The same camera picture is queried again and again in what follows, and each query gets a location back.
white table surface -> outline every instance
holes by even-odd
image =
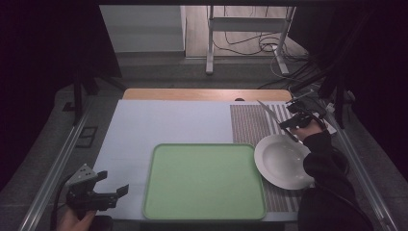
[[[101,215],[116,219],[146,219],[142,213],[153,149],[160,143],[232,143],[230,105],[256,102],[119,100],[102,144],[95,172],[108,178],[95,186],[111,193],[129,184],[116,208]],[[267,213],[264,220],[295,220],[296,213]]]

black clamp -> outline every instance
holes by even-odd
[[[309,125],[312,119],[319,124],[323,131],[327,129],[326,125],[322,121],[325,114],[319,114],[319,116],[314,115],[311,110],[306,108],[305,103],[298,99],[289,101],[288,104],[290,105],[287,106],[287,109],[293,114],[293,116],[279,124],[282,129],[296,127],[304,128]]]
[[[78,217],[84,215],[86,211],[106,211],[115,208],[119,198],[129,192],[129,185],[123,186],[112,193],[97,193],[93,190],[98,181],[108,177],[108,171],[95,173],[87,165],[78,169],[65,186],[69,187],[66,194],[66,204],[75,212]]]

black sleeve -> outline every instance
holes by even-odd
[[[316,187],[302,195],[298,212],[298,229],[308,230],[372,230],[361,212],[344,166],[331,144],[328,132],[307,137],[303,143],[311,153],[303,161],[307,174],[315,178]]]

white wall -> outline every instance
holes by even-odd
[[[184,51],[184,6],[100,6],[115,52]]]

white plate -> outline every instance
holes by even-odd
[[[300,190],[314,182],[303,169],[309,148],[284,135],[263,138],[255,147],[255,164],[273,185],[285,190]]]

